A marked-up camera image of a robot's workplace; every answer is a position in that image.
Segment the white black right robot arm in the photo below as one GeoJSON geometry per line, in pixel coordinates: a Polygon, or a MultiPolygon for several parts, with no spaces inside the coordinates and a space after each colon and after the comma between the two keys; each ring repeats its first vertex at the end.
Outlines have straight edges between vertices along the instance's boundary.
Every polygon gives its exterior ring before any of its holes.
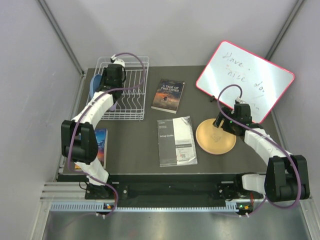
{"type": "Polygon", "coordinates": [[[305,200],[310,197],[307,160],[278,145],[259,123],[254,123],[251,108],[236,103],[234,109],[221,107],[213,126],[240,137],[265,162],[265,174],[242,173],[236,177],[233,192],[245,198],[253,192],[265,195],[270,202],[305,200]]]}

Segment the blue plate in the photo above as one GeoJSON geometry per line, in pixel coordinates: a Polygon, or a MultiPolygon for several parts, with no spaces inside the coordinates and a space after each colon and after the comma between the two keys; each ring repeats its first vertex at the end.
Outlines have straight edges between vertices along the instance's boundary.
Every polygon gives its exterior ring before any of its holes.
{"type": "Polygon", "coordinates": [[[94,97],[95,92],[97,91],[98,87],[100,86],[100,82],[102,79],[101,74],[96,74],[92,77],[89,85],[89,97],[92,99],[94,97]]]}

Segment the pink plate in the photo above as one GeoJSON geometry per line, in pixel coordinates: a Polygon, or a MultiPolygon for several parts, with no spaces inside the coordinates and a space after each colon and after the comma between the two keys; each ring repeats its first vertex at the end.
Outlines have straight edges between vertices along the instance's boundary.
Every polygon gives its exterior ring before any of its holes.
{"type": "Polygon", "coordinates": [[[204,148],[203,150],[212,155],[223,155],[230,152],[233,148],[204,148]]]}

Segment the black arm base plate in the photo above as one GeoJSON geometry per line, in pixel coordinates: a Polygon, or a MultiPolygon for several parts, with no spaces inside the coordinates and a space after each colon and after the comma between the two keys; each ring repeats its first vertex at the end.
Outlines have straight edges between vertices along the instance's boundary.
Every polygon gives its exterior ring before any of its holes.
{"type": "Polygon", "coordinates": [[[242,190],[237,174],[113,174],[108,186],[94,186],[85,175],[61,174],[59,183],[84,183],[87,200],[118,200],[120,207],[222,206],[263,196],[242,190]]]}

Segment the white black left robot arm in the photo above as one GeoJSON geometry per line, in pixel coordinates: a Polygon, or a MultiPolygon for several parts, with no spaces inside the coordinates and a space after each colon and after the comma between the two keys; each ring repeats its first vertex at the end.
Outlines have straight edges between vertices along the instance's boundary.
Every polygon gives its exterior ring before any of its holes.
{"type": "Polygon", "coordinates": [[[109,173],[98,159],[98,142],[95,128],[107,110],[113,107],[123,92],[126,70],[122,63],[111,63],[97,74],[99,85],[89,103],[72,120],[61,124],[61,152],[74,162],[96,186],[102,198],[109,198],[114,191],[108,183],[109,173]]]}

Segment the purple plate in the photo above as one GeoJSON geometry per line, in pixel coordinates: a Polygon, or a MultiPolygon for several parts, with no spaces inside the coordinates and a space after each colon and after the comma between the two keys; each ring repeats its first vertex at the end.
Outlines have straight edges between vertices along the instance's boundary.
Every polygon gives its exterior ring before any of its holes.
{"type": "Polygon", "coordinates": [[[115,103],[112,107],[109,108],[110,111],[115,111],[117,108],[117,103],[115,103]]]}

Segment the yellow plate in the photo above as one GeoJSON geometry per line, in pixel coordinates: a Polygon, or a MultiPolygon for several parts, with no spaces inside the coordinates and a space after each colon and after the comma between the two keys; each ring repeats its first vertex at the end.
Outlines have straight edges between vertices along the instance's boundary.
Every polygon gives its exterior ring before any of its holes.
{"type": "Polygon", "coordinates": [[[215,118],[209,118],[199,124],[195,132],[198,145],[202,149],[234,148],[237,137],[222,130],[220,127],[214,127],[214,121],[215,118]]]}

